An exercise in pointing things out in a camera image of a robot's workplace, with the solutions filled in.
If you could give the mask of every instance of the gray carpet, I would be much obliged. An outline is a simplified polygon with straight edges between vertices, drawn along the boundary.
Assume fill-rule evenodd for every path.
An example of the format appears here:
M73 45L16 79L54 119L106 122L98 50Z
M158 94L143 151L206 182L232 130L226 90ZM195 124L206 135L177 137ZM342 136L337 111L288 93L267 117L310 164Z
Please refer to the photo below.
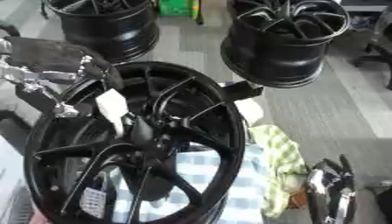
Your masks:
M139 60L162 60L192 67L216 81L239 80L221 61L220 44L229 25L225 1L205 5L204 26L190 18L159 19L161 37L157 47ZM60 20L50 13L39 15L39 0L0 2L0 18L16 25L24 36L62 39ZM387 177L392 171L392 92L385 88L389 72L384 65L361 69L348 61L362 54L366 34L347 34L336 40L326 58L320 78L295 89L267 88L257 97L265 117L301 145L309 164L321 158L348 156L356 171L359 188ZM355 223L382 223L373 197L360 190L360 211ZM271 223L310 223L305 210L289 211Z

